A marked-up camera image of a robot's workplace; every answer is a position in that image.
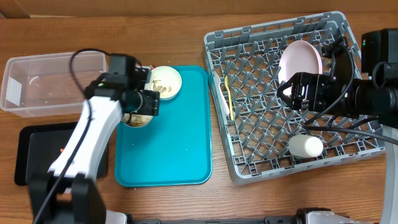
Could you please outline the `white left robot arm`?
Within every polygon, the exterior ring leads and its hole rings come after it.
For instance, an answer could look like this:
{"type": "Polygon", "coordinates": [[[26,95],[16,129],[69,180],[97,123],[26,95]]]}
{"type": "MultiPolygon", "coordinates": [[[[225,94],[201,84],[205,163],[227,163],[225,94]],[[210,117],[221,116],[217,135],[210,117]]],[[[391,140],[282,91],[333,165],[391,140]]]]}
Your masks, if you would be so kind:
{"type": "Polygon", "coordinates": [[[108,141],[126,114],[157,116],[160,94],[146,90],[150,69],[127,54],[109,54],[109,70],[86,88],[75,129],[46,174],[28,181],[34,223],[132,223],[128,213],[108,210],[96,187],[108,141]]]}

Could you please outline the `yellow plastic utensil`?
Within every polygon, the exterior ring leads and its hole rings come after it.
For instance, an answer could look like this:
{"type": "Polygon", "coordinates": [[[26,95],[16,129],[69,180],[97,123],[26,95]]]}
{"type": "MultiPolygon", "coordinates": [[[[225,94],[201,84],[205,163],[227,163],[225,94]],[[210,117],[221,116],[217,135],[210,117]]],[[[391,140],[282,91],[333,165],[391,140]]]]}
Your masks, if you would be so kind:
{"type": "Polygon", "coordinates": [[[233,103],[232,103],[231,92],[229,89],[228,81],[229,81],[228,75],[225,75],[224,76],[224,87],[226,88],[227,93],[228,93],[229,116],[230,116],[230,120],[234,121],[233,103]]]}

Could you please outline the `white round plate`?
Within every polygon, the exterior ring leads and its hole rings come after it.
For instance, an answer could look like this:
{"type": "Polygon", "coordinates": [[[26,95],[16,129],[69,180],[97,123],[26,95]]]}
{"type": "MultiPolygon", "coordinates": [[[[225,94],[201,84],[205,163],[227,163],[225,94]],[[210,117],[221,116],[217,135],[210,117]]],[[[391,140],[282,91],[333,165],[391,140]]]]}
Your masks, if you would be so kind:
{"type": "Polygon", "coordinates": [[[289,81],[297,72],[322,74],[322,60],[318,50],[304,40],[292,42],[284,50],[278,72],[279,83],[289,81]]]}

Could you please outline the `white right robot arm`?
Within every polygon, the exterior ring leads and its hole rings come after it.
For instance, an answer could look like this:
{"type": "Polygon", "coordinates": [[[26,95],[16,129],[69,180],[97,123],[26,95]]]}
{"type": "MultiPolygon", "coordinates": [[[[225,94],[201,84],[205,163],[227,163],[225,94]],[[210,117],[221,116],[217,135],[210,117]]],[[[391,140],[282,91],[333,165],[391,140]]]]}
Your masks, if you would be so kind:
{"type": "Polygon", "coordinates": [[[381,223],[397,223],[397,29],[367,32],[361,36],[361,71],[369,79],[355,77],[356,69],[346,37],[322,46],[332,60],[330,73],[299,70],[281,84],[277,95],[292,110],[304,102],[315,116],[306,121],[308,131],[357,134],[384,141],[386,183],[381,223]],[[348,128],[314,126],[324,114],[366,119],[348,128]]]}

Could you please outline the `white plastic cup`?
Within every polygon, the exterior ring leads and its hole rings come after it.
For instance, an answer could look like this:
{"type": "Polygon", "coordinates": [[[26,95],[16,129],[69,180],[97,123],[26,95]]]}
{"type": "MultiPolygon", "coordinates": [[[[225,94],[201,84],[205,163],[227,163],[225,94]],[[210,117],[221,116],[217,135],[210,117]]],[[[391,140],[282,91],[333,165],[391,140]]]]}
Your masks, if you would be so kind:
{"type": "Polygon", "coordinates": [[[288,147],[291,155],[298,158],[317,157],[323,152],[322,141],[315,136],[305,134],[292,136],[288,147]]]}

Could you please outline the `white plastic fork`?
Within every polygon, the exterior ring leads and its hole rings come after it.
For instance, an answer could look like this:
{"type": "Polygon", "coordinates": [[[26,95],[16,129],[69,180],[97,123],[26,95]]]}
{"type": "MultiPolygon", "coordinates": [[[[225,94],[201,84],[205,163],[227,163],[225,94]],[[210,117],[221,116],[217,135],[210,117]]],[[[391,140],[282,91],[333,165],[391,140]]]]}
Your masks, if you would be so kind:
{"type": "Polygon", "coordinates": [[[216,72],[212,71],[213,74],[213,79],[214,79],[214,83],[216,86],[216,91],[219,94],[219,96],[221,97],[221,106],[225,112],[226,115],[230,115],[230,111],[229,111],[229,106],[226,102],[226,99],[224,97],[224,94],[221,90],[221,80],[220,77],[216,74],[216,72]]]}

